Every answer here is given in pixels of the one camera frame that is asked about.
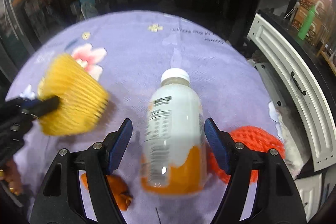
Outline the person's left hand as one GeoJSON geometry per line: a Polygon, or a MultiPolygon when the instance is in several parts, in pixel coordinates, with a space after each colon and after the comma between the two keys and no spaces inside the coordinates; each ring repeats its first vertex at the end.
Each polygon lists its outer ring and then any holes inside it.
{"type": "Polygon", "coordinates": [[[9,191],[15,195],[20,195],[23,191],[21,175],[17,169],[17,164],[14,159],[9,160],[1,168],[1,180],[8,184],[9,191]]]}

